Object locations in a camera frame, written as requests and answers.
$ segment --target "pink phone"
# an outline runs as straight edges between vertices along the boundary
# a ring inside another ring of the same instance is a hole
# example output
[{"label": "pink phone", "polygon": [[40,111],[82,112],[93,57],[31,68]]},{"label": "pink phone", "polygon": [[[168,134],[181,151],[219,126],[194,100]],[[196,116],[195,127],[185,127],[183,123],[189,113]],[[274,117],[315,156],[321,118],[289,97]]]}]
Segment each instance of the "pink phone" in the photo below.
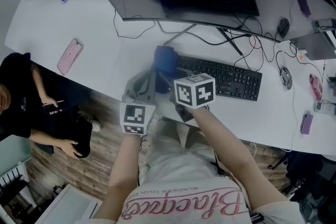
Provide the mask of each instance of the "pink phone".
[{"label": "pink phone", "polygon": [[68,73],[70,67],[82,49],[83,46],[74,38],[57,64],[57,68],[63,75]]}]

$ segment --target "hand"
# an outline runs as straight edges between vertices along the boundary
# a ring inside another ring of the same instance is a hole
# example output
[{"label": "hand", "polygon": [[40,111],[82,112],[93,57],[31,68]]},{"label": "hand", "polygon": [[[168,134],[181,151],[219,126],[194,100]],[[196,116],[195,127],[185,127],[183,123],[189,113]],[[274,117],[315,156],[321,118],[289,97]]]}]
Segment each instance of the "hand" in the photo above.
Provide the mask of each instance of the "hand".
[{"label": "hand", "polygon": [[[49,96],[47,96],[47,95],[41,97],[41,102],[42,102],[43,104],[53,104],[55,107],[58,107],[58,104],[57,104],[57,102],[55,101],[55,99],[54,99],[54,98],[51,98],[51,97],[49,97]],[[49,114],[52,115],[52,114],[57,113],[58,111],[53,111],[53,112],[50,112]]]},{"label": "hand", "polygon": [[74,158],[74,159],[79,159],[75,153],[78,156],[82,156],[82,154],[80,154],[77,150],[74,149],[73,145],[77,145],[78,142],[75,142],[73,140],[61,140],[59,147],[70,157]]}]

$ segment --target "white cabinet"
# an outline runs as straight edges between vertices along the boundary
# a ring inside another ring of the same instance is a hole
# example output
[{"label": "white cabinet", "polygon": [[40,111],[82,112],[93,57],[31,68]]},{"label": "white cabinet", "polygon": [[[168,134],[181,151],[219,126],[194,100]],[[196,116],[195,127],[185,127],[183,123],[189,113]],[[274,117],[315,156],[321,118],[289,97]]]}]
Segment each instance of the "white cabinet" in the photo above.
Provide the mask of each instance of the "white cabinet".
[{"label": "white cabinet", "polygon": [[67,185],[35,224],[74,224],[92,218],[101,201]]}]

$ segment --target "white desk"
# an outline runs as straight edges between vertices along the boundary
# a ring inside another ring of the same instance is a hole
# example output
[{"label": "white desk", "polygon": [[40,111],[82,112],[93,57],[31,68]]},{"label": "white desk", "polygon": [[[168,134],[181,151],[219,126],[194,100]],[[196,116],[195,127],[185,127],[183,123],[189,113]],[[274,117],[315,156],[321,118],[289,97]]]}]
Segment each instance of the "white desk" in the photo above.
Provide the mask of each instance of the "white desk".
[{"label": "white desk", "polygon": [[[108,0],[22,0],[7,33],[5,45],[20,53],[30,52],[32,61],[59,73],[56,64],[73,38],[84,44],[84,50],[71,67],[67,78],[120,100],[127,81],[153,62],[154,50],[172,35],[163,34],[156,26],[138,39],[118,38],[113,26],[114,8]],[[137,36],[152,22],[122,22],[116,25],[121,35]],[[163,23],[167,31],[178,31],[188,24]],[[197,26],[194,33],[210,42],[223,41],[211,27]],[[235,40],[246,55],[251,46],[247,38]],[[268,58],[272,58],[273,43],[262,40]],[[170,44],[181,54],[233,64],[239,55],[229,45],[209,46],[202,41],[183,35]],[[288,42],[280,44],[289,51]],[[261,50],[247,57],[249,66],[256,70],[261,65]],[[281,54],[279,64],[283,62]],[[296,151],[336,155],[336,118],[315,114],[310,135],[298,132],[302,116],[312,111],[314,97],[308,76],[318,73],[311,65],[300,65],[286,58],[296,90],[296,125],[292,110],[293,90],[286,91],[280,81],[276,62],[264,61],[259,98],[257,102],[218,97],[211,111],[240,139],[269,146],[292,148]],[[333,63],[328,61],[332,70]],[[242,60],[237,66],[246,67]],[[324,95],[335,101],[330,91]],[[157,112],[180,120],[168,95],[157,95]],[[293,132],[296,129],[292,144]]]}]

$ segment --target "monitor stand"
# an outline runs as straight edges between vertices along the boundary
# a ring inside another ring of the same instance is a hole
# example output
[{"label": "monitor stand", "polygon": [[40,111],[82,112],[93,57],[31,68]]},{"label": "monitor stand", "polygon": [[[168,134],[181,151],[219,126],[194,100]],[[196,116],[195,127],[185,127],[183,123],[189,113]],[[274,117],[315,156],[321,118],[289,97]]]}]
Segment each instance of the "monitor stand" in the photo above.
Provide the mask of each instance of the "monitor stand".
[{"label": "monitor stand", "polygon": [[[167,45],[168,43],[172,42],[173,40],[175,40],[176,38],[178,38],[179,36],[183,35],[184,33],[188,32],[190,29],[194,28],[197,24],[192,24],[189,27],[185,28],[183,31],[179,32],[178,34],[176,34],[175,36],[173,36],[171,39],[169,39],[168,41],[166,41],[163,45]],[[226,38],[226,40],[231,44],[232,47],[234,47],[234,49],[239,53],[240,56],[243,56],[243,53],[238,49],[238,47],[236,46],[236,44],[234,44],[234,42],[232,41],[231,38],[229,38],[229,36],[225,33],[225,31],[220,28],[220,27],[216,27],[217,30]]]}]

